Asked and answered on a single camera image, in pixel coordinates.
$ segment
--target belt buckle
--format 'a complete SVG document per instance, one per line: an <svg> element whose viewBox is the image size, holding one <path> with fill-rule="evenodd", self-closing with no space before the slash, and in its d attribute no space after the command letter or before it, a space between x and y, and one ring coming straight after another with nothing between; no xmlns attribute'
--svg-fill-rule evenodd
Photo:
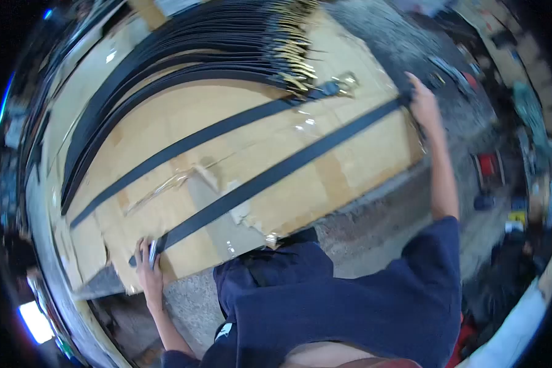
<svg viewBox="0 0 552 368"><path fill-rule="evenodd" d="M354 91L360 86L358 78L351 71L346 71L337 77L331 77L339 87L338 96L355 97Z"/></svg>

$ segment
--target person's right hand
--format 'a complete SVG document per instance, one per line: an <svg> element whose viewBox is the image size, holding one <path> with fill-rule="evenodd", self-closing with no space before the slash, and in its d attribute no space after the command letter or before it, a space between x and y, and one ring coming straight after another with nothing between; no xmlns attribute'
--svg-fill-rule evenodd
<svg viewBox="0 0 552 368"><path fill-rule="evenodd" d="M135 261L139 284L143 288L147 307L154 314L163 310L163 278L162 271L159 269L159 254L155 257L153 269L149 263L149 243L144 238L137 241Z"/></svg>
<svg viewBox="0 0 552 368"><path fill-rule="evenodd" d="M411 112L428 136L443 136L442 116L433 92L418 77L405 72L413 84Z"/></svg>

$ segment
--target cardboard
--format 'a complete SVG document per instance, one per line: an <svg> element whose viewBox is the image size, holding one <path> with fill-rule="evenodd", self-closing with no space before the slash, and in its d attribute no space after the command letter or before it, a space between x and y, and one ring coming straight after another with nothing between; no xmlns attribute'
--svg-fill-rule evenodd
<svg viewBox="0 0 552 368"><path fill-rule="evenodd" d="M96 252L105 247L127 292L139 292L135 270L128 265L139 238L161 236L220 195L397 97L392 80L364 42L325 12L316 11L311 16L308 35L311 48L320 51L309 55L320 59L310 62L319 83L352 71L360 81L354 98L310 102L185 152L100 205L92 214L94 221L90 221L95 227L86 225L82 231L90 234L72 236L73 247ZM127 114L107 137L82 181L66 223L104 188L169 144L284 94L265 85L221 79L179 85L153 96ZM406 109L395 111L167 249L161 257L164 276L166 280L185 277L263 246L266 236L286 236L379 186L422 157L410 115ZM188 173L189 177L126 214L127 208L177 173ZM78 254L82 258L79 263L93 262L88 253Z"/></svg>

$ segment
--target black leather belt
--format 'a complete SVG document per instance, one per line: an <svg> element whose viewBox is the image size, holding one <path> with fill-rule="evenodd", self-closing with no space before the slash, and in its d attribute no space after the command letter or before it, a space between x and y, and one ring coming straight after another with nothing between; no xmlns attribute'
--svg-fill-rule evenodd
<svg viewBox="0 0 552 368"><path fill-rule="evenodd" d="M187 218L180 225L166 232L158 239L157 252L161 253L193 232L212 223L228 211L236 208L254 195L294 173L299 168L323 155L338 144L345 142L347 139L380 121L380 119L401 106L404 106L406 103L408 103L408 99L402 96L393 99L343 127L338 128L315 143L297 151L292 156L280 161L263 173L243 183L241 186L223 195L221 198ZM129 260L129 264L135 267L134 256Z"/></svg>
<svg viewBox="0 0 552 368"><path fill-rule="evenodd" d="M66 156L62 214L114 126L155 93L190 81L227 78L307 95L314 88L314 70L304 63L309 42L301 25L315 6L315 0L208 2L151 33L107 77L78 121ZM197 64L155 80L115 108L144 78L184 63Z"/></svg>
<svg viewBox="0 0 552 368"><path fill-rule="evenodd" d="M280 113L281 111L297 107L305 102L315 101L317 99L333 96L339 93L339 85L336 82L327 82L319 89L313 90L306 99L299 98L281 98L274 101L270 101L266 104L253 107L242 113L233 115L219 122L214 123L202 130L199 130L190 136L186 136L183 139L177 141L157 152L131 171L123 175L120 179L112 183L109 187L104 189L98 194L87 206L80 212L80 214L74 218L70 224L72 228L75 228L80 222L82 222L88 215L96 210L96 208L104 201L117 194L128 186L133 181L139 179L141 176L147 174L156 167L167 162L171 158L178 156L200 144L210 141L218 136L228 133L237 128L250 124L251 122L260 120Z"/></svg>

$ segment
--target person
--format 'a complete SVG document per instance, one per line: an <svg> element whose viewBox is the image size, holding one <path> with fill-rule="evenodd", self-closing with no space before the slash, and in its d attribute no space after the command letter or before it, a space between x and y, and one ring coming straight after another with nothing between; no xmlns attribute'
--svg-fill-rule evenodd
<svg viewBox="0 0 552 368"><path fill-rule="evenodd" d="M164 367L443 368L460 329L458 196L445 131L433 93L413 84L412 114L431 150L433 224L383 270L333 277L332 261L309 229L273 250L217 266L213 277L225 323L201 360L174 327L154 268L140 241L135 258L147 306L165 352Z"/></svg>

